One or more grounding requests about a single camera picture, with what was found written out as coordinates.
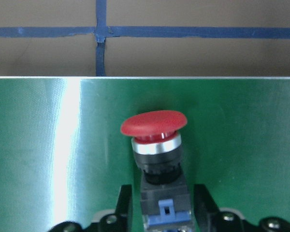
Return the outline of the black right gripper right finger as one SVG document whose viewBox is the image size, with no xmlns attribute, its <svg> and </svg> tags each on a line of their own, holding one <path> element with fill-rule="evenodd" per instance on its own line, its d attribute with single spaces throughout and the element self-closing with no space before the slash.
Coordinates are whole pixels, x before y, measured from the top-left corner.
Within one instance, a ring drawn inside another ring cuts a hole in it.
<svg viewBox="0 0 290 232">
<path fill-rule="evenodd" d="M 219 209 L 204 184 L 193 187 L 193 210 L 201 232 L 232 231 L 232 215 Z"/>
</svg>

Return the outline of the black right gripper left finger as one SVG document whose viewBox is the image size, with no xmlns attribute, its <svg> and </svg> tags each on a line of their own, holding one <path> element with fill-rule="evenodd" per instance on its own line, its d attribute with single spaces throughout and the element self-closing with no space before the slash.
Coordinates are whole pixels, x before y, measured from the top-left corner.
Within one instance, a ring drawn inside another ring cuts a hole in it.
<svg viewBox="0 0 290 232">
<path fill-rule="evenodd" d="M 100 220 L 101 232 L 131 232 L 133 216 L 132 186 L 122 185 L 113 213 Z"/>
</svg>

